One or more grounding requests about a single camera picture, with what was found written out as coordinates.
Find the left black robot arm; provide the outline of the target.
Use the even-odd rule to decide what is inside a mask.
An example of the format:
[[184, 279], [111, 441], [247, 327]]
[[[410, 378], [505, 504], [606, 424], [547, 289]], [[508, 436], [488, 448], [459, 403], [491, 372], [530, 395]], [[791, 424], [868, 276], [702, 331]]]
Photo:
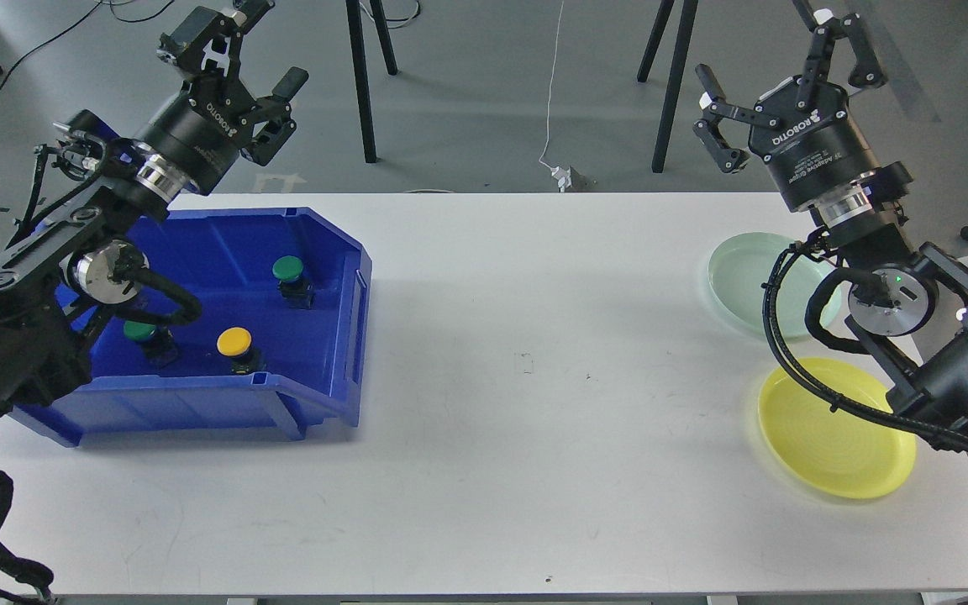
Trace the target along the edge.
[[[140, 218], [164, 221], [182, 192], [211, 194], [241, 158], [269, 164], [295, 134], [291, 102], [307, 72], [292, 66], [262, 97], [239, 79], [242, 43], [273, 8], [198, 7], [163, 34], [158, 57], [183, 85], [134, 137], [89, 111], [61, 125], [55, 153], [76, 186], [45, 209], [27, 207], [0, 252], [0, 418], [91, 382], [91, 349], [112, 318], [164, 327], [200, 317], [199, 299], [151, 269], [127, 234]], [[0, 531], [13, 497], [0, 471]], [[53, 604], [53, 579], [0, 540], [0, 598]]]

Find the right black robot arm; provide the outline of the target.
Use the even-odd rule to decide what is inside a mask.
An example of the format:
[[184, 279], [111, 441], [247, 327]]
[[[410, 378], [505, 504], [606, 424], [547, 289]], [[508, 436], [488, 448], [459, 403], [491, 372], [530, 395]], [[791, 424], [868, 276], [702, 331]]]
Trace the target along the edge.
[[[765, 340], [785, 374], [831, 410], [968, 455], [968, 265], [912, 244], [902, 205], [912, 176], [878, 161], [850, 115], [850, 91], [887, 80], [861, 16], [794, 5], [811, 37], [802, 69], [753, 106], [734, 106], [710, 66], [696, 69], [704, 95], [694, 131], [718, 168], [760, 160], [787, 209], [814, 222], [763, 283]], [[830, 387], [787, 344], [781, 292], [802, 258], [833, 264], [804, 303], [804, 327], [827, 349], [872, 357], [890, 379], [887, 410]]]

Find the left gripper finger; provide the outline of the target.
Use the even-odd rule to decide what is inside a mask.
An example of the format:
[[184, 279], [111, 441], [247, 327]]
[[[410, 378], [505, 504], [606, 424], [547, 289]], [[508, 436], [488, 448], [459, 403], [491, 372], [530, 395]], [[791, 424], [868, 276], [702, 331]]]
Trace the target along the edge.
[[253, 107], [241, 116], [249, 133], [249, 141], [239, 152], [246, 160], [266, 167], [296, 133], [292, 100], [309, 77], [306, 70], [291, 66], [270, 95], [256, 99]]
[[171, 34], [160, 36], [156, 56], [188, 83], [238, 81], [245, 36], [275, 7], [274, 1], [234, 1], [223, 10], [194, 8]]

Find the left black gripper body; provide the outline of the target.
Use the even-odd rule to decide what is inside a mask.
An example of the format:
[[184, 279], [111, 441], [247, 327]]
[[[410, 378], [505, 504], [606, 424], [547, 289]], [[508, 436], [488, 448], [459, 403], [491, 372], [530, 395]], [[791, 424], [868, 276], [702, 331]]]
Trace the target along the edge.
[[246, 160], [239, 152], [249, 141], [241, 116], [261, 97], [240, 79], [183, 80], [180, 91], [135, 137], [147, 154], [146, 168], [154, 176], [172, 179], [177, 191], [211, 194], [235, 162]]

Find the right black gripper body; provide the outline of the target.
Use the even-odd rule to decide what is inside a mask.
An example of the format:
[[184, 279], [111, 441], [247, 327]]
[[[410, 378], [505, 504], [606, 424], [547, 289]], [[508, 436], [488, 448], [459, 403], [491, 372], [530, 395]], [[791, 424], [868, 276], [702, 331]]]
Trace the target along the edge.
[[755, 106], [773, 116], [777, 127], [750, 128], [750, 152], [764, 161], [791, 212], [808, 210], [831, 189], [881, 165], [850, 118], [849, 96], [842, 87], [819, 85], [804, 108], [797, 108], [798, 93], [796, 79], [763, 93]]

